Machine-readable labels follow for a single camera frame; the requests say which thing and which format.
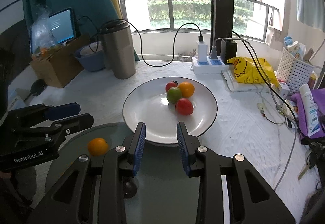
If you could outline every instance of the purple cloth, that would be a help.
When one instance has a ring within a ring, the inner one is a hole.
[[[325,89],[315,89],[311,91],[311,94],[313,95],[313,99],[315,101],[315,103],[318,105],[318,118],[321,115],[325,115]],[[306,136],[308,135],[307,132],[307,123],[306,123],[306,115],[305,115],[305,111],[303,108],[303,101],[301,99],[301,95],[299,92],[293,94],[291,96],[291,100],[293,102],[297,103],[297,107],[298,107],[298,119],[299,119],[299,128],[301,130],[301,132],[303,134],[305,134]],[[324,131],[324,126],[321,125],[321,129],[319,132],[315,133],[313,136],[310,136],[311,139],[315,139],[315,138],[320,138],[320,137],[325,137],[325,131]]]

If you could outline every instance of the table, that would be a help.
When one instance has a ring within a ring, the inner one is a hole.
[[[90,113],[94,126],[123,122],[122,107],[129,93],[151,79],[180,76],[196,80],[214,94],[218,103],[218,115],[212,127],[199,140],[220,155],[232,157],[243,154],[255,166],[266,181],[275,187],[287,162],[294,132],[285,124],[274,125],[262,117],[256,104],[264,103],[265,114],[271,120],[284,120],[275,108],[269,93],[231,92],[222,75],[195,75],[190,63],[173,62],[155,68],[137,62],[136,74],[129,79],[116,79],[112,71],[82,71],[65,88],[47,87],[31,104],[61,105],[77,102],[82,113]],[[74,135],[68,136],[65,143]],[[287,172],[280,183],[277,194],[289,208],[297,221],[300,220],[306,198],[315,191],[319,178],[316,170],[309,170],[298,181],[297,176],[305,165],[307,149],[298,139]],[[44,195],[46,173],[50,162],[36,166],[38,190],[34,206]]]

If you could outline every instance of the blue bowl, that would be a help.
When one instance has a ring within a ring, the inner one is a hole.
[[[88,55],[80,55],[80,51],[84,47],[78,49],[74,52],[74,57],[79,61],[79,63],[85,68],[85,70],[89,72],[99,71],[105,68],[104,64],[104,52],[103,50],[99,50],[95,53]]]

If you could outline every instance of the round glass tabletop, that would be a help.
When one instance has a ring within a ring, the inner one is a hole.
[[[87,143],[104,138],[110,148],[123,143],[132,131],[124,123],[100,125],[79,133],[59,151],[60,157],[49,168],[45,192],[82,154],[87,154]],[[199,197],[199,178],[188,178],[183,171],[178,147],[145,144],[140,170],[134,179],[137,194],[125,199],[128,224],[194,223]],[[97,223],[97,201],[94,202],[93,223]]]

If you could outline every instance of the orange tomato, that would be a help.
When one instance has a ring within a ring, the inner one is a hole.
[[[182,82],[178,85],[183,97],[190,97],[194,94],[194,85],[189,82]]]
[[[108,144],[103,138],[96,138],[88,142],[88,151],[92,156],[104,155],[108,150]]]

